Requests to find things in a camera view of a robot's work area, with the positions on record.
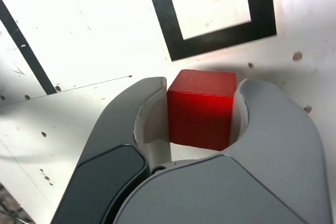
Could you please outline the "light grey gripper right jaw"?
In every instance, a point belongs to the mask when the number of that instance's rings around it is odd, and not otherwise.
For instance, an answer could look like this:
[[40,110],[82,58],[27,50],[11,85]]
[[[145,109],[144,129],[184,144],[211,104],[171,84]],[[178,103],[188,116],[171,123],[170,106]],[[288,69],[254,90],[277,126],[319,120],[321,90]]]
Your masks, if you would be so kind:
[[329,223],[321,137],[274,84],[246,79],[234,95],[241,133],[213,156],[142,182],[115,223]]

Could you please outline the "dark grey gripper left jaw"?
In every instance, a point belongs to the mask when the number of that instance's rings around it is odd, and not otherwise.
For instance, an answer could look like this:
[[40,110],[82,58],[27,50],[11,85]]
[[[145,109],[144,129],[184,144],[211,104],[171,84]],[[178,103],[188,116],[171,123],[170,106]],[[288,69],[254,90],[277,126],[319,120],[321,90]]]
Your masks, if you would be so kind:
[[164,77],[142,79],[97,119],[53,223],[113,223],[151,170],[171,161]]

